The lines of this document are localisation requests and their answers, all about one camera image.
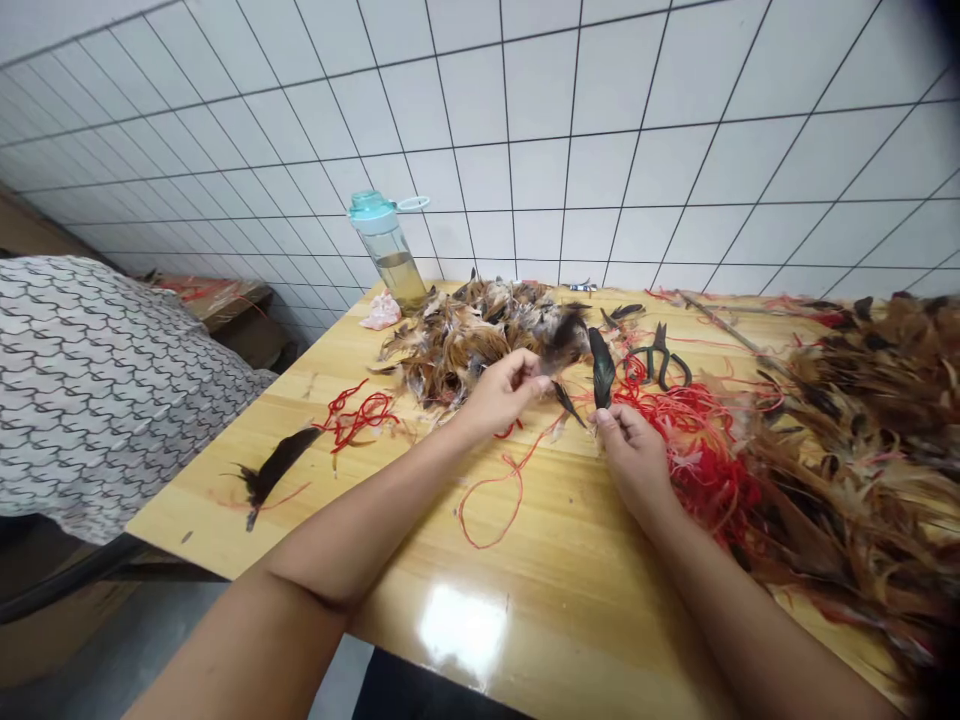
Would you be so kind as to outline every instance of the gray patterned fabric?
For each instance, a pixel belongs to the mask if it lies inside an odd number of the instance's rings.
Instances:
[[[170,291],[77,257],[0,261],[0,515],[106,543],[276,375]]]

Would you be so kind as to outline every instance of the plastic bottle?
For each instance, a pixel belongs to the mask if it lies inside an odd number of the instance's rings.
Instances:
[[[429,203],[430,198],[422,196],[395,203],[376,190],[354,193],[351,198],[350,222],[360,233],[380,277],[404,315],[420,307],[427,291],[400,229],[397,212],[415,212]]]

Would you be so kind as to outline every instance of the scissors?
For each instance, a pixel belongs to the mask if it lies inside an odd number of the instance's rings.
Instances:
[[[670,387],[667,385],[667,366],[671,360],[683,370],[683,387],[690,387],[690,383],[693,381],[693,374],[690,372],[690,367],[683,361],[683,358],[676,353],[670,352],[667,348],[667,326],[665,323],[657,323],[657,332],[653,336],[653,345],[630,351],[631,355],[641,352],[647,354],[647,378],[643,381],[643,384],[649,385],[653,382],[653,375],[656,372],[656,365],[653,359],[653,353],[655,351],[663,353],[663,362],[660,365],[660,372],[657,374],[657,384],[660,386],[660,389],[664,392],[670,390]]]

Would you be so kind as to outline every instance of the wooden table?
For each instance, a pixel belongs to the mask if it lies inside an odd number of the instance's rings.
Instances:
[[[236,578],[290,530],[403,453],[408,443],[384,433],[372,445],[340,454],[334,476],[332,438],[322,437],[289,471],[273,497],[302,492],[260,514],[253,533],[232,463],[258,467],[276,444],[311,418],[323,421],[326,404],[364,377],[359,402],[393,378],[370,376],[390,330],[374,332],[357,322],[368,313],[367,293],[297,363],[206,448],[130,522],[137,537],[228,578]],[[642,302],[638,326],[653,330],[667,321],[671,348],[701,370],[752,378],[755,361],[695,310],[674,307],[640,293],[558,290],[599,310]],[[808,321],[744,315],[738,329],[775,349],[796,332],[812,341],[822,328]],[[691,344],[683,338],[724,343]],[[565,373],[568,382],[589,381],[589,368]],[[347,406],[353,409],[354,404]],[[409,394],[394,410],[428,427]],[[478,450],[465,460],[431,511],[411,532],[379,585],[354,618],[350,632],[467,687],[543,718],[716,717],[736,714],[730,694],[652,549],[623,509],[594,438],[568,422],[554,444],[541,443],[523,472],[524,496],[516,522],[488,549],[468,544],[456,517],[467,485],[503,476],[504,451],[520,459],[559,415],[544,402],[524,416],[524,431]],[[371,439],[365,430],[361,439]],[[510,517],[516,482],[491,483],[471,496],[465,520],[482,544]],[[882,672],[892,666],[849,627],[832,625],[802,598],[779,598],[802,624],[889,694]]]

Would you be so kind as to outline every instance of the feather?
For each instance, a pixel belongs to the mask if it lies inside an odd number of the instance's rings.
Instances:
[[[304,428],[281,440],[259,471],[240,466],[240,474],[247,484],[251,507],[250,514],[247,516],[247,532],[253,530],[260,508],[267,501],[273,488],[280,482],[280,478],[322,434],[323,430],[318,427]]]
[[[580,303],[564,305],[560,321],[543,348],[541,370],[554,375],[580,359],[584,350],[583,330],[586,328],[584,307]]]
[[[593,398],[598,408],[610,407],[610,389],[617,374],[610,348],[596,328],[590,328],[590,351],[593,353]]]
[[[470,279],[467,280],[467,282],[465,282],[463,286],[453,294],[453,299],[464,300],[467,297],[467,290],[470,287],[470,283],[472,283],[476,279],[476,277],[477,277],[477,269],[472,268],[470,270]]]
[[[873,298],[865,297],[857,300],[853,304],[853,312],[857,316],[857,320],[865,320],[870,322],[870,308],[873,307]]]
[[[612,313],[610,313],[610,317],[612,317],[614,320],[622,320],[627,315],[633,315],[633,313],[638,313],[642,311],[643,311],[643,305],[639,303],[637,303],[636,305],[621,305]]]
[[[580,423],[580,427],[586,429],[587,426],[583,423],[583,420],[580,419],[580,416],[577,415],[577,410],[575,407],[573,407],[573,402],[570,400],[570,396],[567,394],[567,391],[563,389],[563,385],[554,381],[553,389],[556,391],[557,400],[559,400],[560,404],[563,405],[563,409],[573,415],[576,421]]]
[[[620,326],[617,325],[617,321],[607,315],[607,311],[603,308],[600,308],[600,314],[603,316],[603,323],[611,330],[619,330]]]

